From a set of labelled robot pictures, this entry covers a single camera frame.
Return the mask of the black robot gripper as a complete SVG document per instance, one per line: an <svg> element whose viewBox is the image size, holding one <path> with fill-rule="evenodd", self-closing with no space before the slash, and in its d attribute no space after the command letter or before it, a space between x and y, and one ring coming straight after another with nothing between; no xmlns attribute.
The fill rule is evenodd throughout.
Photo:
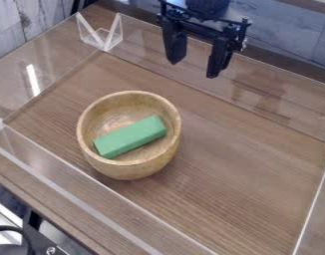
<svg viewBox="0 0 325 255"><path fill-rule="evenodd" d="M231 9L230 1L159 0L165 54L173 65L186 56L187 32L206 39L215 38L206 68L210 79L227 68L233 50L246 48L251 20Z"/></svg>

